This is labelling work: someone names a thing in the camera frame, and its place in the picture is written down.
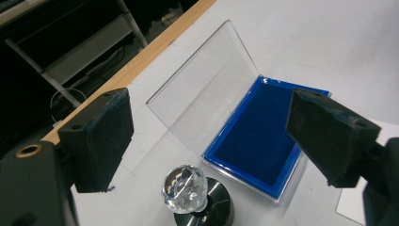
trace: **glass knob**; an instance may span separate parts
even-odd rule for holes
[[[189,165],[172,170],[162,186],[165,204],[177,214],[204,210],[207,193],[208,183],[203,172]]]

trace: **white surface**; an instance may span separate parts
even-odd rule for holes
[[[136,133],[105,194],[76,194],[81,225],[174,225],[161,184],[169,170],[199,164],[145,106],[191,54],[230,19],[258,71],[330,90],[366,118],[399,124],[397,1],[218,0],[129,86]],[[309,163],[290,203],[275,207],[201,166],[231,193],[238,225],[358,225],[336,214],[341,190]]]
[[[399,126],[385,123],[383,121],[373,121],[381,126],[382,131],[378,136],[377,142],[383,146],[391,137],[399,137]],[[356,222],[365,225],[365,216],[363,209],[363,190],[366,187],[366,181],[361,178],[355,188],[345,188],[341,193],[337,206],[337,213],[351,218]]]

